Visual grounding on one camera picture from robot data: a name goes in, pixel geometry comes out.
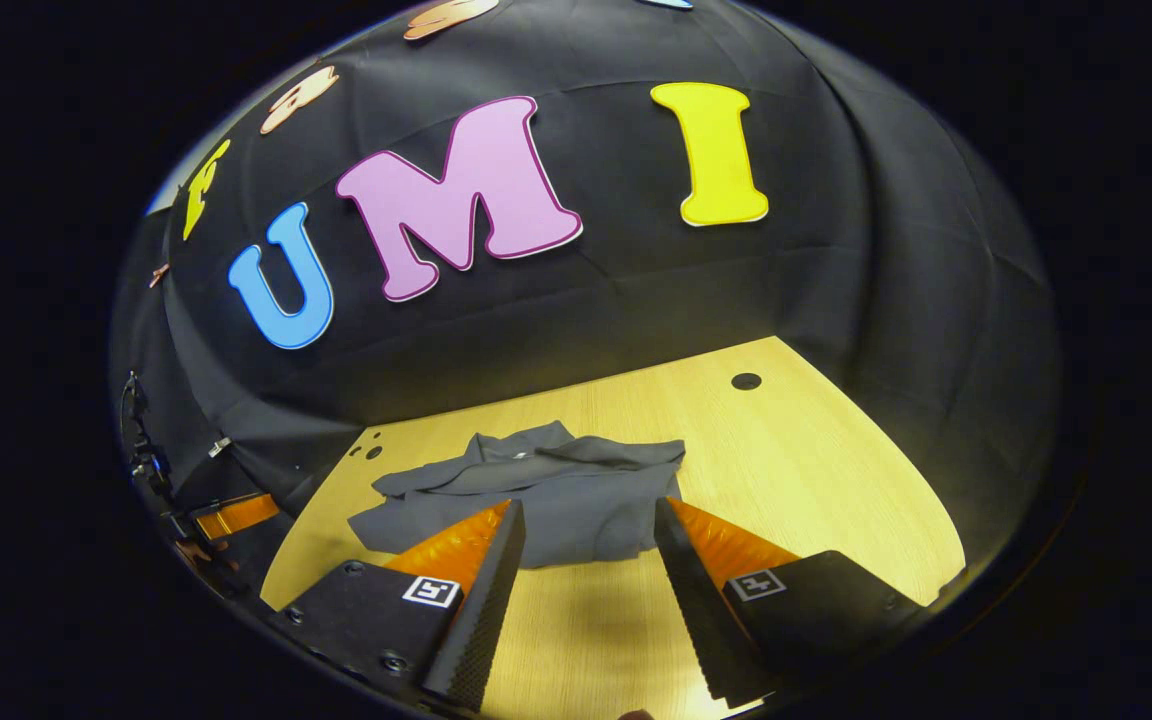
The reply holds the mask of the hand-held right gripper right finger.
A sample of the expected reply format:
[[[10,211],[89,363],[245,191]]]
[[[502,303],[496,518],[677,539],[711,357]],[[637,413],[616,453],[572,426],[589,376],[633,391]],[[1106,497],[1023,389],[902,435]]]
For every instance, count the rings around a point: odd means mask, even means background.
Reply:
[[[658,498],[654,537],[708,692],[732,708],[823,691],[927,617],[846,553],[799,556],[676,497]]]

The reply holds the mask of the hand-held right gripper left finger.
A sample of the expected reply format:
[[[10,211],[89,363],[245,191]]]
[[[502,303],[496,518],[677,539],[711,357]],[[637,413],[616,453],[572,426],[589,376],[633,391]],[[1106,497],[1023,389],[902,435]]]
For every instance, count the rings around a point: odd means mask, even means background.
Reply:
[[[526,541],[507,500],[374,564],[338,564],[271,616],[312,659],[406,705],[483,706]]]

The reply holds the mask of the grey button shirt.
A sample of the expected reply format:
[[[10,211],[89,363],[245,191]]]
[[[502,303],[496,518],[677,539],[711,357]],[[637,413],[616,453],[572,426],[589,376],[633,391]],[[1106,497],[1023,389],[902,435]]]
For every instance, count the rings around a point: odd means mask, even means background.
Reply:
[[[561,420],[506,437],[473,434],[458,456],[387,473],[349,529],[367,550],[403,553],[505,501],[524,510],[521,566],[616,562],[655,547],[655,505],[681,498],[682,439],[622,444],[573,435]]]

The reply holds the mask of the black backdrop cloth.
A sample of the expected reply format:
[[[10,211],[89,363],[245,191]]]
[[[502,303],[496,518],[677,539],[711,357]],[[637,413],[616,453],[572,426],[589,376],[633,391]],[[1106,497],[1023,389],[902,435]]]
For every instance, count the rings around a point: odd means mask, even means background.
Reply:
[[[947,119],[733,0],[411,18],[252,97],[132,234],[111,415],[136,373],[183,501],[237,479],[297,515],[362,430],[772,338],[911,461],[970,569],[1009,546],[1056,433],[1055,302]]]

